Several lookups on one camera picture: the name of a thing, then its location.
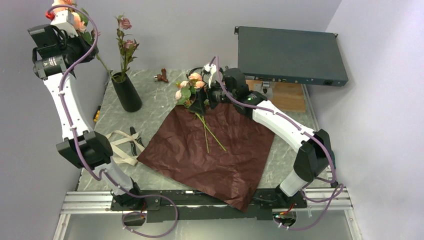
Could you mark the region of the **red flower bouquet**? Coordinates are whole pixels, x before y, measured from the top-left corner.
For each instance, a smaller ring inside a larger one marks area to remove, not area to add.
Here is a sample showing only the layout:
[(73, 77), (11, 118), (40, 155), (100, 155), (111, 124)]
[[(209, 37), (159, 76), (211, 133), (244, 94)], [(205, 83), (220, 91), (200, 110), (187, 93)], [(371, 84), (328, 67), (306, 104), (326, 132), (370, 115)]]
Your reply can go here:
[(189, 73), (187, 80), (178, 81), (176, 83), (178, 90), (174, 95), (176, 100), (175, 105), (184, 106), (190, 113), (194, 114), (195, 119), (201, 122), (207, 153), (210, 153), (209, 135), (211, 135), (218, 146), (226, 152), (227, 149), (209, 128), (205, 119), (207, 107), (210, 105), (210, 101), (206, 96), (206, 86), (207, 84), (204, 82), (203, 76), (200, 73)]

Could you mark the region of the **peach flower stem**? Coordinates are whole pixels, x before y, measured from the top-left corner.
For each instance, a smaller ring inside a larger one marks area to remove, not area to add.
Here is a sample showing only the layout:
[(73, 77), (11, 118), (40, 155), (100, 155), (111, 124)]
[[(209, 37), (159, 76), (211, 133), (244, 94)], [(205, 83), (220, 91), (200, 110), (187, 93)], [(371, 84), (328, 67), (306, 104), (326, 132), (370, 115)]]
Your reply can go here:
[(89, 45), (92, 46), (95, 38), (99, 37), (100, 33), (96, 31), (94, 27), (90, 31), (87, 30), (87, 26), (89, 24), (89, 19), (87, 17), (89, 14), (87, 13), (87, 11), (81, 8), (80, 10), (84, 13), (82, 14), (81, 12), (76, 11), (75, 9), (69, 8), (69, 7), (57, 7), (57, 8), (54, 8), (52, 11), (57, 13), (63, 10), (69, 10), (73, 14), (74, 16), (73, 26), (77, 32), (77, 37), (81, 36)]

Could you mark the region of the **pink flower stem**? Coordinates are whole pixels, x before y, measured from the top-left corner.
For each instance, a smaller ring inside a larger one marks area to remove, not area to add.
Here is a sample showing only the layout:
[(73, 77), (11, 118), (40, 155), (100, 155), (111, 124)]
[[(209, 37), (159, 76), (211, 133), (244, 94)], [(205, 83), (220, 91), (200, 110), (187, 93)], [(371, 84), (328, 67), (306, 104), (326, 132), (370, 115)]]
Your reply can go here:
[(131, 21), (124, 14), (117, 16), (116, 40), (120, 54), (120, 72), (117, 76), (113, 76), (116, 83), (122, 83), (126, 80), (126, 74), (130, 70), (129, 64), (137, 57), (134, 56), (135, 51), (139, 48), (139, 43), (135, 39), (130, 39), (132, 36), (125, 31), (132, 28)]

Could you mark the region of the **dark red wrapping paper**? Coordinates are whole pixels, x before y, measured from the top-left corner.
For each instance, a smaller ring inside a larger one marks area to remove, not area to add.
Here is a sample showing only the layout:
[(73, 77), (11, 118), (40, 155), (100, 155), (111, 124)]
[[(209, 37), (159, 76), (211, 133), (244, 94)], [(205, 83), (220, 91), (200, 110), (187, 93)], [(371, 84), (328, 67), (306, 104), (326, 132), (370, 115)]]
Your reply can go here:
[(231, 104), (204, 120), (174, 107), (138, 161), (245, 213), (260, 183), (275, 134)]

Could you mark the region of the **beige ribbon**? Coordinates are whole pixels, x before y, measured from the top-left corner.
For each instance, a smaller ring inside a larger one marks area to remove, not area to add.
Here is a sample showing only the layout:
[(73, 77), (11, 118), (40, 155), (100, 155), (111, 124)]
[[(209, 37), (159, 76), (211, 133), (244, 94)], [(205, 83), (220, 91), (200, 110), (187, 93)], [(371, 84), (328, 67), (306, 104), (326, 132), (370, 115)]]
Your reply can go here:
[[(137, 157), (145, 150), (145, 147), (142, 147), (136, 142), (137, 137), (140, 136), (140, 132), (136, 132), (135, 134), (127, 134), (121, 130), (114, 130), (113, 132), (106, 135), (106, 138), (110, 140), (113, 136), (121, 136), (120, 139), (110, 141), (110, 145), (112, 147), (113, 155), (112, 159), (116, 164), (128, 164), (130, 166), (136, 166), (138, 163)], [(137, 156), (133, 156), (132, 154), (128, 154), (126, 151), (122, 150), (121, 147), (124, 144), (130, 144), (130, 141), (134, 141), (137, 147)]]

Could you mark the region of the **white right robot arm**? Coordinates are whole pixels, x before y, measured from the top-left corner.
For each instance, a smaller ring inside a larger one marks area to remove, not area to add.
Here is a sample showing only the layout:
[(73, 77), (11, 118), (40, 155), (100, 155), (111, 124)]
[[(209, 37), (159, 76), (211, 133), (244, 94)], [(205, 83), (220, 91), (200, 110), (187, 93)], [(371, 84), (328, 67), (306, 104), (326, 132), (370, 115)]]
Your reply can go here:
[(231, 104), (238, 113), (265, 126), (296, 151), (292, 171), (276, 187), (275, 200), (280, 207), (289, 207), (295, 195), (319, 179), (325, 168), (335, 170), (329, 134), (298, 123), (264, 94), (250, 90), (238, 68), (221, 70), (211, 63), (202, 68), (202, 73), (189, 73), (178, 87), (178, 102), (199, 118), (206, 114), (206, 108)]

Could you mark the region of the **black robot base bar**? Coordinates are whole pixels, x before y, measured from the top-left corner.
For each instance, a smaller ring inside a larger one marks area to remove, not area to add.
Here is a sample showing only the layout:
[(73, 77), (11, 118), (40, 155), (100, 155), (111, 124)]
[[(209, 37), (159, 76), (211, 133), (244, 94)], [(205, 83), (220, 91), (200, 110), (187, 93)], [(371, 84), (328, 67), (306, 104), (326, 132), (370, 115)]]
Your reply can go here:
[(145, 211), (147, 223), (179, 220), (256, 219), (271, 220), (278, 211), (285, 215), (305, 209), (306, 200), (297, 193), (282, 197), (273, 188), (259, 188), (246, 212), (198, 190), (140, 190), (136, 198), (112, 196), (112, 211)]

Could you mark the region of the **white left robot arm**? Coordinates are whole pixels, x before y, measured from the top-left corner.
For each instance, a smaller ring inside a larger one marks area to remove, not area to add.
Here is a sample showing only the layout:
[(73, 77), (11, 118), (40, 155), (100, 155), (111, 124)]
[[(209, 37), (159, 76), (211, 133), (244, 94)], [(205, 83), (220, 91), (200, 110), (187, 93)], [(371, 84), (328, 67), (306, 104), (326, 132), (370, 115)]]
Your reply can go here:
[(74, 68), (95, 57), (96, 42), (89, 43), (79, 33), (51, 24), (32, 27), (28, 33), (36, 44), (32, 50), (33, 71), (51, 94), (60, 119), (62, 142), (56, 145), (58, 153), (97, 181), (105, 180), (114, 197), (124, 197), (129, 209), (139, 209), (144, 196), (113, 160), (107, 137), (94, 131), (85, 119), (75, 91)]

